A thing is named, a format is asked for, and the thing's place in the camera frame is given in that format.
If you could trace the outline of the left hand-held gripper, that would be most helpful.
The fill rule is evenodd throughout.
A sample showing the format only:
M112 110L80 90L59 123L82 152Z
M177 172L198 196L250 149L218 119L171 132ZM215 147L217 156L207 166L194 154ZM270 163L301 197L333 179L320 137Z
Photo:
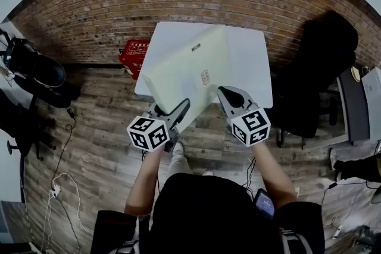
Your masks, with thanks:
M153 152L163 148L164 152L172 153L178 141L177 125L182 122L191 106L186 98L175 109L166 114L156 102L141 116L137 116L128 126L127 132L136 148Z

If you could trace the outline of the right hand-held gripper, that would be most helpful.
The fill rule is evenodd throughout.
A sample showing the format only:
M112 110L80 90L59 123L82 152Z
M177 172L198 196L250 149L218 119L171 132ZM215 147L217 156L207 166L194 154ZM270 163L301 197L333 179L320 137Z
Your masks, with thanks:
M244 90L233 86L219 86L217 96L228 119L233 136L246 147L265 141L270 132L270 120Z

